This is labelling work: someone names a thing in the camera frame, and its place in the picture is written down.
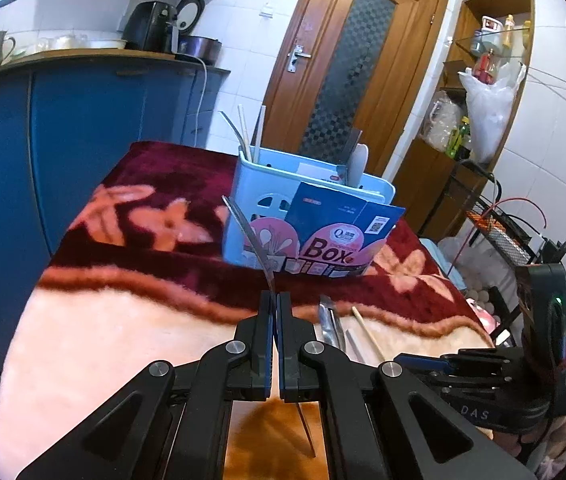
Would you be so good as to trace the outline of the person's right hand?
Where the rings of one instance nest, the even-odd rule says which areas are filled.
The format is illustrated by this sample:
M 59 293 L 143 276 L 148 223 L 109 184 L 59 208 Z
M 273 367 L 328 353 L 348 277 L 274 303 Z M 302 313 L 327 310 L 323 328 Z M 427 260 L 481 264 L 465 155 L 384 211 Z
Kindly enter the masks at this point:
M 566 479 L 566 416 L 552 422 L 550 429 L 537 446 L 533 446 L 545 430 L 541 422 L 528 434 L 504 434 L 504 432 L 479 428 L 490 440 L 515 458 L 532 448 L 527 467 L 537 479 Z

